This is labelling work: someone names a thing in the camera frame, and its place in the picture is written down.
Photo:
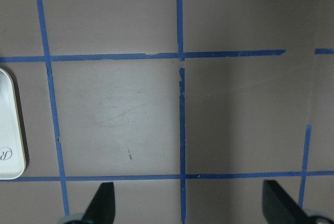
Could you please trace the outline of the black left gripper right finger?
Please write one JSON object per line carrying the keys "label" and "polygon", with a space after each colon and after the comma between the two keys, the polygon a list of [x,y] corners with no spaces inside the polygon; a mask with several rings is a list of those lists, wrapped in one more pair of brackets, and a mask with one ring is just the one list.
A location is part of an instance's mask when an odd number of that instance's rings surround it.
{"label": "black left gripper right finger", "polygon": [[275,180],[263,181],[262,212],[270,224],[315,223]]}

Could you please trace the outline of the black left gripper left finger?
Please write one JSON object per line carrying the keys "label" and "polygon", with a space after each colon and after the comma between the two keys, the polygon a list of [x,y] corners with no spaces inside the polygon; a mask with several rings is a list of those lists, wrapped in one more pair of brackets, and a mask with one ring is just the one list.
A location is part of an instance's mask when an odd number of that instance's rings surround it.
{"label": "black left gripper left finger", "polygon": [[102,183],[83,217],[83,223],[112,224],[115,219],[115,191],[113,182]]}

